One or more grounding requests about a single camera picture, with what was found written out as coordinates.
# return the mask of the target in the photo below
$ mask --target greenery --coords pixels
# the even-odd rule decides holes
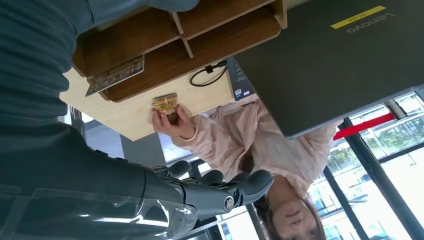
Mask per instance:
[[[357,167],[360,165],[361,163],[350,147],[333,150],[328,156],[328,168],[332,173],[349,166]]]
[[[386,153],[391,154],[424,142],[424,116],[384,130],[378,133],[376,137],[365,139],[365,143],[376,158],[386,155],[381,146]],[[350,147],[333,150],[328,156],[328,168],[332,173],[346,167],[358,167],[360,165],[361,163]]]
[[[387,129],[378,134],[377,139],[388,153],[394,153],[412,145],[421,143],[424,141],[423,117],[418,117]]]

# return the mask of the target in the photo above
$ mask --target small object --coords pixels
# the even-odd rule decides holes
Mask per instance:
[[[166,114],[169,122],[176,125],[178,122],[177,114],[178,98],[176,93],[171,93],[164,96],[158,96],[153,99],[153,108],[159,113]]]
[[[145,56],[141,55],[131,61],[127,61],[106,72],[96,74],[89,79],[90,87],[85,94],[86,97],[101,92],[124,80],[127,80],[145,69]]]
[[[232,196],[227,196],[224,200],[224,210],[226,212],[231,211],[234,207],[234,198]]]

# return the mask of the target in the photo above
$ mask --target red barrier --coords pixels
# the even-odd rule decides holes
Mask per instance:
[[[360,123],[358,125],[346,127],[344,129],[338,131],[335,134],[333,140],[337,140],[337,139],[341,139],[341,138],[344,138],[344,137],[348,137],[348,136],[353,135],[353,134],[357,134],[360,131],[378,126],[380,124],[387,123],[387,122],[394,120],[394,119],[395,119],[395,115],[393,113],[388,113],[386,115],[379,116],[379,117],[376,117],[376,118],[368,120],[368,121],[364,121],[363,123]]]

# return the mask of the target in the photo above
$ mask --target wooden compartment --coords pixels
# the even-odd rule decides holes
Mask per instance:
[[[167,11],[149,8],[81,40],[85,75],[90,77],[151,52],[176,39],[179,33]]]
[[[178,13],[184,31],[182,37],[192,39],[273,1],[201,0],[195,8]]]
[[[107,98],[123,101],[274,38],[280,31],[273,14],[259,8],[187,41],[193,58],[183,40],[170,42],[147,53],[144,72],[109,88]]]

